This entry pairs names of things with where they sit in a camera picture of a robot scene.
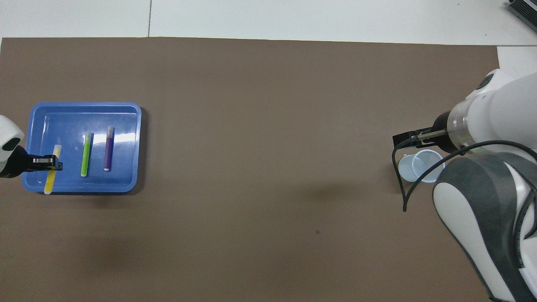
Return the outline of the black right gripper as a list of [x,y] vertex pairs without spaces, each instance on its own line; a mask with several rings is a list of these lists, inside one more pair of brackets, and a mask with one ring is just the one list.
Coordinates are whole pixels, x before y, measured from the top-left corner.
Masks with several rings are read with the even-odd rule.
[[[414,145],[414,148],[430,148],[433,146],[438,146],[444,152],[455,152],[458,150],[458,147],[452,143],[451,138],[448,134],[448,120],[450,111],[446,111],[439,115],[435,119],[435,131],[443,130],[443,135],[436,136],[435,139],[424,139],[424,140],[415,140],[409,145]],[[431,132],[432,128],[422,128],[418,130],[411,130],[408,132],[400,133],[393,136],[393,145],[399,145],[405,140],[412,138],[413,136],[418,136],[421,134],[426,134]]]

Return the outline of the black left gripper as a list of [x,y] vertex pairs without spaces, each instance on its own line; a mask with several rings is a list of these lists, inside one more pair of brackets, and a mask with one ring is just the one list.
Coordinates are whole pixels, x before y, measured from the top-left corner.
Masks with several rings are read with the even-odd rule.
[[55,155],[33,158],[23,147],[17,146],[0,172],[0,177],[15,178],[23,172],[62,171],[63,163],[56,163],[57,160],[58,158]]

